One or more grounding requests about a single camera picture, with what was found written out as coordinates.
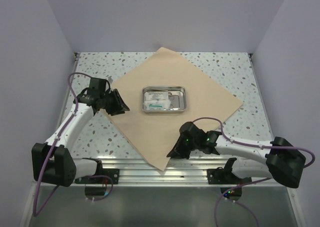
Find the beige cloth drape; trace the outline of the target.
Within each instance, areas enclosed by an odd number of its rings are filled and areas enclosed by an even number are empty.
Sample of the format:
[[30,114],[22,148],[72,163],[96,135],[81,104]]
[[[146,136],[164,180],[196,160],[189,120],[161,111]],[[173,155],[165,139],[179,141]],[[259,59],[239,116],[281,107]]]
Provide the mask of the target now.
[[[186,110],[182,113],[143,112],[143,88],[182,86]],[[243,102],[211,79],[178,52],[161,47],[144,63],[113,81],[130,111],[111,116],[127,141],[155,168],[164,171],[167,154],[179,138],[180,127],[200,117],[226,121]]]

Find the white blue sachet packet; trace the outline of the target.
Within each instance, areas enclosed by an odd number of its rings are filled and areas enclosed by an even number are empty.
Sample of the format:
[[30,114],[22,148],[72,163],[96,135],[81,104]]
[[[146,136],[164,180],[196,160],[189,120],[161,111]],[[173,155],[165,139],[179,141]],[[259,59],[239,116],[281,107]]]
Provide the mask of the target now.
[[165,111],[166,110],[166,107],[163,103],[148,103],[146,105],[146,110],[149,111],[149,112],[152,112],[152,111]]

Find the stainless steel tray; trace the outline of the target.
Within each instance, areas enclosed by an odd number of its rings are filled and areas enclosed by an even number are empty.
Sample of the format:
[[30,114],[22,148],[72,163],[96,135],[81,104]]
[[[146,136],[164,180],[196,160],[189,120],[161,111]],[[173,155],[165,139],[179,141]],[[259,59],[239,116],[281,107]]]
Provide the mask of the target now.
[[183,86],[146,86],[142,89],[142,111],[146,114],[181,114],[186,109],[187,95]]

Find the steel hemostat forceps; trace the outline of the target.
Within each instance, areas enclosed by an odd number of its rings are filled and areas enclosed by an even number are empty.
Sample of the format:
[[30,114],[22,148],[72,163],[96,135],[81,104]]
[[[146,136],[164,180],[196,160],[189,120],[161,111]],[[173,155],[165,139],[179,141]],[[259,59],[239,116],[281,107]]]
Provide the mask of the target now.
[[168,99],[170,101],[169,109],[170,110],[179,110],[180,109],[180,97],[177,94],[172,92],[168,93]]

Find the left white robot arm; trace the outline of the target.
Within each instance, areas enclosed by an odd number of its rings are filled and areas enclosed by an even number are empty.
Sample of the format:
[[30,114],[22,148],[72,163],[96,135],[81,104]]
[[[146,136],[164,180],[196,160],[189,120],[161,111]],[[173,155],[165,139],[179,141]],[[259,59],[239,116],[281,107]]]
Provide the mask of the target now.
[[102,162],[96,158],[75,159],[71,150],[81,131],[97,112],[110,116],[129,111],[117,89],[106,91],[85,88],[78,94],[66,119],[44,143],[36,143],[31,150],[34,180],[68,187],[74,180],[87,178],[92,183],[103,180]]

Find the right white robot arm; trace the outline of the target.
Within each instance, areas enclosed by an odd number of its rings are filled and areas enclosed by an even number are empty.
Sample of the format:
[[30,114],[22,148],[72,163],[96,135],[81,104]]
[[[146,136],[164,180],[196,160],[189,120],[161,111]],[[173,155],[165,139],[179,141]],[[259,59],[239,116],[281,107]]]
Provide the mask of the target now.
[[279,184],[299,187],[306,157],[296,149],[282,149],[273,142],[227,140],[219,131],[182,131],[168,157],[188,159],[192,151],[229,155],[224,167],[209,171],[210,184],[244,184],[251,178],[274,179]]

